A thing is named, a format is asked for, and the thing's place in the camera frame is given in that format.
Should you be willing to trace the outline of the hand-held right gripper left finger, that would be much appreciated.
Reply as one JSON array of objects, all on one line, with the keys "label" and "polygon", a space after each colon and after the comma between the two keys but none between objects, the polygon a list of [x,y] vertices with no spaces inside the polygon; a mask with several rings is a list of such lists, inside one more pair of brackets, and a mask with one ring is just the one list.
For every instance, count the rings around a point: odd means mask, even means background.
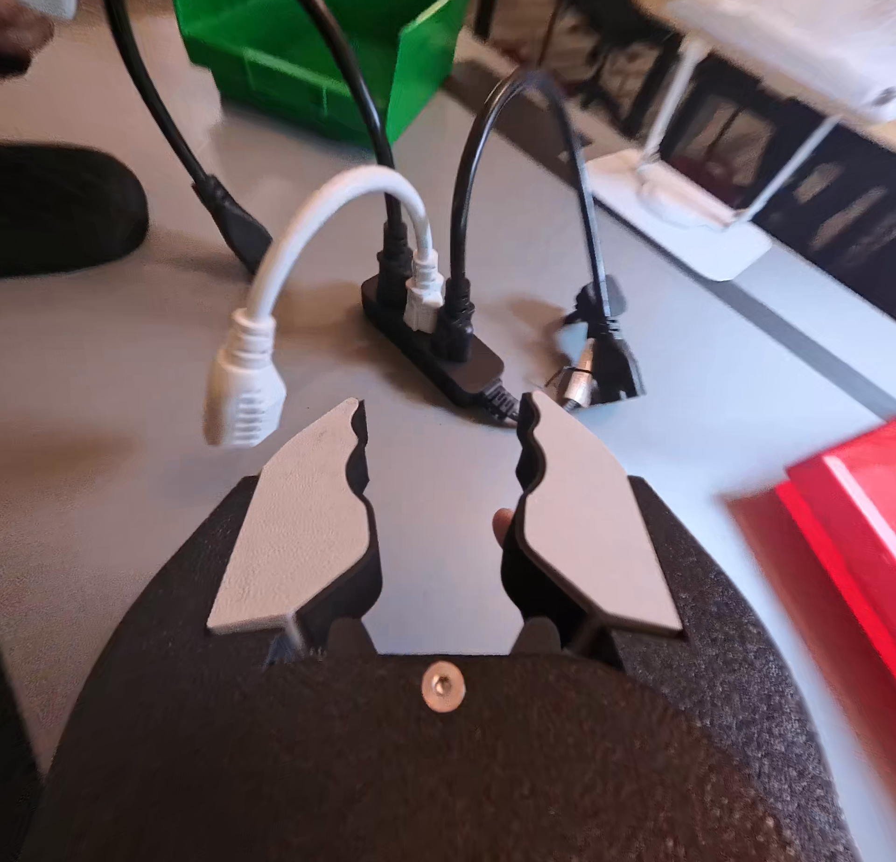
[{"label": "hand-held right gripper left finger", "polygon": [[383,589],[364,401],[348,398],[263,466],[206,622],[214,635],[279,631],[324,652]]}]

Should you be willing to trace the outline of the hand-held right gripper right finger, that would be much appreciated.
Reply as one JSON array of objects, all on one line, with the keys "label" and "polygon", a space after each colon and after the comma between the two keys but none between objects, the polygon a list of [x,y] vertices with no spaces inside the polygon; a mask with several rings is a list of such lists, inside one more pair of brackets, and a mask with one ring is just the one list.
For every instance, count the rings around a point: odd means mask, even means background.
[{"label": "hand-held right gripper right finger", "polygon": [[521,496],[500,574],[524,624],[550,625],[573,654],[594,654],[617,631],[682,638],[631,481],[608,447],[540,390],[521,399],[517,437]]}]

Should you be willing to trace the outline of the green plastic bin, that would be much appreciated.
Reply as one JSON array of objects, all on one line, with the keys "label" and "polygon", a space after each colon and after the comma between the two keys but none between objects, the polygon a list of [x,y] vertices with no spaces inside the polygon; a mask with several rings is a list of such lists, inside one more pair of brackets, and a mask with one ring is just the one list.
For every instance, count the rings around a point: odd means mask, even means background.
[{"label": "green plastic bin", "polygon": [[[469,0],[324,0],[394,143],[454,65]],[[349,87],[296,0],[173,0],[187,54],[222,98],[371,147]]]}]

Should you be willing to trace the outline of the person's left hand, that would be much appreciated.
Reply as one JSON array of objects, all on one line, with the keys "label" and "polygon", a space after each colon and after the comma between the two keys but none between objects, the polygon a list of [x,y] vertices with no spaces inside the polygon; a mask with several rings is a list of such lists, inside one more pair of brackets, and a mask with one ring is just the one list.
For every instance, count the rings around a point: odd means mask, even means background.
[{"label": "person's left hand", "polygon": [[1,0],[1,79],[27,73],[54,32],[55,24],[47,15],[19,0]]}]

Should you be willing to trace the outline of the person's left forearm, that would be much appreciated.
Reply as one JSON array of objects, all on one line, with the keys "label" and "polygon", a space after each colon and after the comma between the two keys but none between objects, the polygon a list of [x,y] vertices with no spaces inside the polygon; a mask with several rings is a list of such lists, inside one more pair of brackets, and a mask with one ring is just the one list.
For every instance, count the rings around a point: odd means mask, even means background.
[{"label": "person's left forearm", "polygon": [[1,278],[118,261],[150,226],[147,196],[116,157],[83,146],[1,145]]}]

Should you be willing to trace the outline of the red plastic bin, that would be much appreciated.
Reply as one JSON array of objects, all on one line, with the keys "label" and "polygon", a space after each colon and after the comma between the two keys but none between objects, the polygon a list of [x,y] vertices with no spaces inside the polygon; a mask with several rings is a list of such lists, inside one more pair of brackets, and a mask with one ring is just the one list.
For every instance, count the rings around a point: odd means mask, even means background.
[{"label": "red plastic bin", "polygon": [[808,643],[845,658],[841,640],[894,678],[894,420],[723,500]]}]

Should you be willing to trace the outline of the black power strip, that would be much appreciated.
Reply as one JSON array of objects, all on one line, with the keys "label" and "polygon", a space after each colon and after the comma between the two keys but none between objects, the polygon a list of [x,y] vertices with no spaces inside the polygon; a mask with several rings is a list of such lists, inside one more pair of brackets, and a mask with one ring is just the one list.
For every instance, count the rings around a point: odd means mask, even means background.
[{"label": "black power strip", "polygon": [[[483,410],[499,422],[517,420],[520,403],[504,387],[504,363],[486,343],[473,337],[465,362],[438,358],[428,334],[412,331],[396,309],[377,301],[377,284],[373,276],[361,286],[366,318],[450,402]],[[589,300],[591,287],[586,285],[577,294],[573,310],[554,330],[563,366],[544,387],[553,388],[556,402],[569,412],[645,394],[639,365],[618,330],[617,317],[625,311],[625,301],[611,275],[604,294],[610,310],[606,324],[599,320],[602,308]]]}]

